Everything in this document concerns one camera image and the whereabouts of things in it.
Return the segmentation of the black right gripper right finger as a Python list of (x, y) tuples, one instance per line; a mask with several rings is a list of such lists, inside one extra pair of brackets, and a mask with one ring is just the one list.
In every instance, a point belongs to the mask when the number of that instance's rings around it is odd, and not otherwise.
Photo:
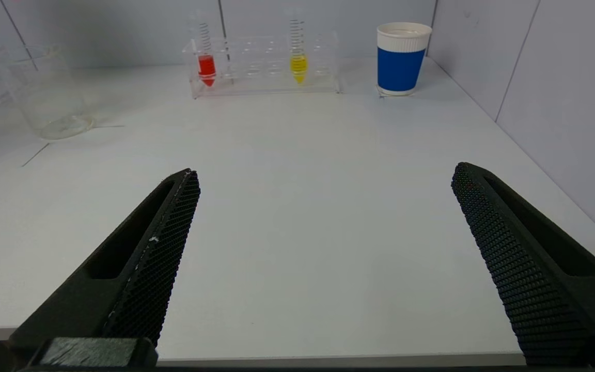
[(595, 365), (595, 257), (484, 168), (451, 188), (527, 365)]

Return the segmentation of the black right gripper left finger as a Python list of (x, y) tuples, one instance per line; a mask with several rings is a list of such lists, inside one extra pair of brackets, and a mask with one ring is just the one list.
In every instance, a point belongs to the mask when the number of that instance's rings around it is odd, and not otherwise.
[(11, 349), (55, 337), (133, 337), (158, 344), (200, 199), (196, 171), (167, 177), (12, 333)]

